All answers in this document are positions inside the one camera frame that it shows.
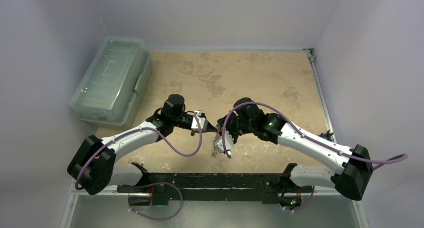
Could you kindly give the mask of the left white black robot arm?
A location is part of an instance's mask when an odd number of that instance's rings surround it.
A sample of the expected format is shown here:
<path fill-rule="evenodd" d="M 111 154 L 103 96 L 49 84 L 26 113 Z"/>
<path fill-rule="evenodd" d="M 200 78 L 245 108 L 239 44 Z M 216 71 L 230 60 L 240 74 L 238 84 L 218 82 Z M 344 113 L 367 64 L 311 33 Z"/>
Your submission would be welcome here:
<path fill-rule="evenodd" d="M 196 150 L 186 154 L 177 150 L 167 137 L 174 128 L 189 130 L 192 136 L 199 134 Z M 76 190 L 85 190 L 90 195 L 100 193 L 109 185 L 116 185 L 115 164 L 124 156 L 146 145 L 164 141 L 183 157 L 196 155 L 203 142 L 203 134 L 217 132 L 201 110 L 187 111 L 185 98 L 171 94 L 163 106 L 155 110 L 146 121 L 123 133 L 98 138 L 87 137 L 71 160 L 67 172 L 75 180 Z"/>

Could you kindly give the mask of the translucent green plastic storage box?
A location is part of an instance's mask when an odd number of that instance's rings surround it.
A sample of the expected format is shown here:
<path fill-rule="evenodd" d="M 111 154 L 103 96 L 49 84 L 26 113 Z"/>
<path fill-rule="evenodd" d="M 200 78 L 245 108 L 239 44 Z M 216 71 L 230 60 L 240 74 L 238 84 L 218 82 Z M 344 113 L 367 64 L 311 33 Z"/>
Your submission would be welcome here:
<path fill-rule="evenodd" d="M 143 39 L 107 36 L 73 95 L 77 117 L 97 127 L 132 127 L 153 65 Z"/>

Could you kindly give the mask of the large keyring with keys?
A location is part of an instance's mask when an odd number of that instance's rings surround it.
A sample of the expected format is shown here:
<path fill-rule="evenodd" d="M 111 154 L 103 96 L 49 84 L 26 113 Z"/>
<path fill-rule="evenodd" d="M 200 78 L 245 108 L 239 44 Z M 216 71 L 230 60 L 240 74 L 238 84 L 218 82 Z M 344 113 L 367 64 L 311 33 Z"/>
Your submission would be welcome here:
<path fill-rule="evenodd" d="M 216 133 L 215 139 L 213 141 L 213 153 L 212 153 L 212 156 L 214 158 L 216 158 L 219 153 L 224 153 L 223 137 L 222 137 L 222 128 L 224 125 L 224 121 L 225 121 L 225 118 L 221 118 L 217 121 L 216 128 L 218 129 L 218 132 Z"/>

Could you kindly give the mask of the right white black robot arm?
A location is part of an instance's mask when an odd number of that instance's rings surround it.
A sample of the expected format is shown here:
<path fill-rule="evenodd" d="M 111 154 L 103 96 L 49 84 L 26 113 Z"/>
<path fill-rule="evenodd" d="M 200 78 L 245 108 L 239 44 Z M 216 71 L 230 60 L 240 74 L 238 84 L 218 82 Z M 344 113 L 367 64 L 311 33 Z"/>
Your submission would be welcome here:
<path fill-rule="evenodd" d="M 262 141 L 297 150 L 323 164 L 322 167 L 290 164 L 281 176 L 281 186 L 294 191 L 304 186 L 334 188 L 351 200 L 362 200 L 374 172 L 370 153 L 362 145 L 351 148 L 314 135 L 278 113 L 265 113 L 245 97 L 234 104 L 228 116 L 218 120 L 214 148 L 232 157 L 240 136 L 253 134 Z"/>

